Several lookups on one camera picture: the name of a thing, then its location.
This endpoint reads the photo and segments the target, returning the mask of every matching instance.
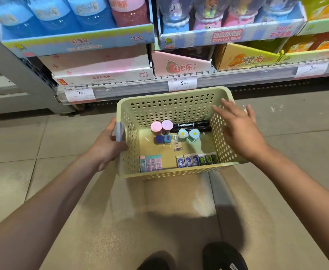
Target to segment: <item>plastic basket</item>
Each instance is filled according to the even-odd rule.
[[[237,155],[225,142],[222,129],[225,121],[216,114],[212,105],[224,108],[221,98],[233,100],[227,87],[217,86],[175,93],[128,97],[117,104],[117,140],[125,136],[129,148],[117,158],[117,172],[121,177],[141,177],[143,179],[185,175],[220,170],[247,161]],[[169,119],[174,123],[210,120],[212,133],[201,134],[201,142],[195,142],[196,153],[217,152],[220,163],[177,168],[175,153],[162,155],[163,170],[140,173],[140,155],[162,154],[166,146],[154,143],[150,131],[153,121]]]

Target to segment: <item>pink lid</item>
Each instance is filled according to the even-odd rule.
[[[162,123],[159,121],[152,122],[151,124],[151,130],[153,132],[160,132],[162,131]]]
[[[170,131],[173,128],[173,123],[170,120],[164,120],[162,122],[162,128],[166,131]]]
[[[118,12],[130,12],[139,9],[145,0],[108,0],[111,8]]]

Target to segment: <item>price label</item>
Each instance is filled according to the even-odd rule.
[[[323,75],[328,68],[329,62],[315,63],[315,64],[302,64],[298,66],[297,73],[294,78],[310,78]]]
[[[90,87],[65,90],[66,98],[71,103],[85,103],[96,101],[93,89]]]
[[[173,78],[168,81],[168,90],[170,92],[192,90],[197,88],[197,77]]]

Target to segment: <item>pear illustration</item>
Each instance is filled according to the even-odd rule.
[[[171,74],[175,74],[177,67],[178,67],[177,63],[175,63],[174,61],[168,60],[168,63],[167,63],[167,66],[166,66],[167,72],[169,72]]]

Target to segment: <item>black shoe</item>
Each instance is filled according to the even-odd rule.
[[[164,259],[153,258],[144,261],[137,270],[170,270],[170,268]]]
[[[209,243],[202,252],[203,270],[248,270],[241,254],[224,242]]]

